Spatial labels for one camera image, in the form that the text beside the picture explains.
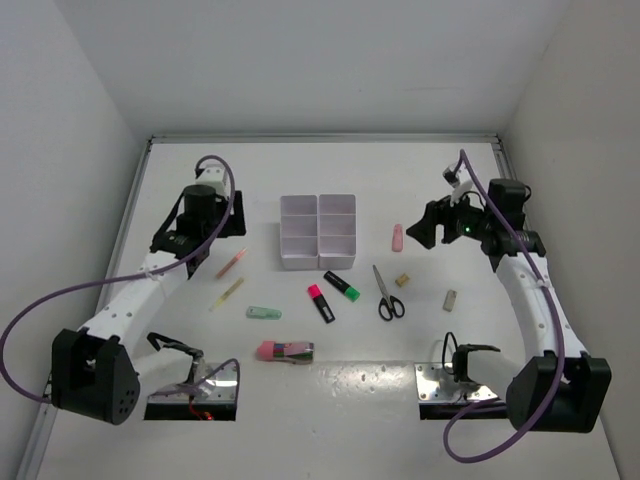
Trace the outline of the pink correction tape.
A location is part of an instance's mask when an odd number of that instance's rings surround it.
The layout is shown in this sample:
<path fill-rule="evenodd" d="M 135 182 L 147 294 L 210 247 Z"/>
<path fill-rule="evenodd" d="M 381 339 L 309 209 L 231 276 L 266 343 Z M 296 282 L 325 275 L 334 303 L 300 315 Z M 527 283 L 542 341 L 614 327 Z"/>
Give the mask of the pink correction tape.
<path fill-rule="evenodd" d="M 392 251 L 400 253 L 404 249 L 404 230 L 401 224 L 396 224 L 393 228 Z"/>

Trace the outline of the yellow pen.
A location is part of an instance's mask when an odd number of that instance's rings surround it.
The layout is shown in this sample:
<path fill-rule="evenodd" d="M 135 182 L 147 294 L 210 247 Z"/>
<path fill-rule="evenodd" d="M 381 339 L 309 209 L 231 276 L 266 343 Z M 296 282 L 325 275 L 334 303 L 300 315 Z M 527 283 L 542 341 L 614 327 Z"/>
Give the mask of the yellow pen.
<path fill-rule="evenodd" d="M 245 279 L 243 277 L 238 278 L 226 291 L 224 291 L 221 296 L 211 305 L 209 308 L 210 311 L 221 306 L 234 292 L 243 285 Z"/>

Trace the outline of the green correction tape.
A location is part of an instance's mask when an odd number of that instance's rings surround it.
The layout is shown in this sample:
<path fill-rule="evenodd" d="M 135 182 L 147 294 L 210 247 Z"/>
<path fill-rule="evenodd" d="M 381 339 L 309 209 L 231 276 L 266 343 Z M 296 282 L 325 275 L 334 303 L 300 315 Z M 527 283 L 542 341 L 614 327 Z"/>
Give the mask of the green correction tape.
<path fill-rule="evenodd" d="M 246 317 L 255 320 L 279 320 L 282 318 L 282 312 L 277 309 L 249 306 L 246 310 Z"/>

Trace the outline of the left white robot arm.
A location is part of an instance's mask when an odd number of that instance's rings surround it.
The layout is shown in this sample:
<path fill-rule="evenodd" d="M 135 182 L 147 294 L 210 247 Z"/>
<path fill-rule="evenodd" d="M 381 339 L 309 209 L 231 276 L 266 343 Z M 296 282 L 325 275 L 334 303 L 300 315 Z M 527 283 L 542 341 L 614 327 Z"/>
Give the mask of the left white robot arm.
<path fill-rule="evenodd" d="M 208 258 L 215 239 L 245 233 L 241 192 L 223 196 L 211 185 L 185 187 L 133 280 L 78 330 L 55 337 L 52 405 L 120 425 L 153 394 L 198 396 L 213 374 L 203 352 L 148 328 Z"/>

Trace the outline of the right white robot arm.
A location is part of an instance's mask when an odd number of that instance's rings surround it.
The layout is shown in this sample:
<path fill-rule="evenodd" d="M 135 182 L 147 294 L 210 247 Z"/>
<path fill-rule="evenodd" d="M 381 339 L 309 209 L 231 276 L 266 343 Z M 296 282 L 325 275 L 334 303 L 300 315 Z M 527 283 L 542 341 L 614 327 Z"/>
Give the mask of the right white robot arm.
<path fill-rule="evenodd" d="M 515 180 L 494 179 L 482 208 L 469 198 L 472 183 L 454 180 L 450 195 L 427 204 L 424 216 L 407 234 L 427 249 L 465 236 L 477 240 L 507 292 L 525 347 L 525 362 L 515 364 L 499 348 L 462 344 L 449 371 L 458 383 L 484 384 L 506 405 L 519 429 L 536 415 L 545 395 L 553 395 L 533 430 L 589 433 L 604 402 L 612 372 L 603 358 L 591 356 L 577 338 L 548 277 L 540 235 L 525 227 L 529 188 Z"/>

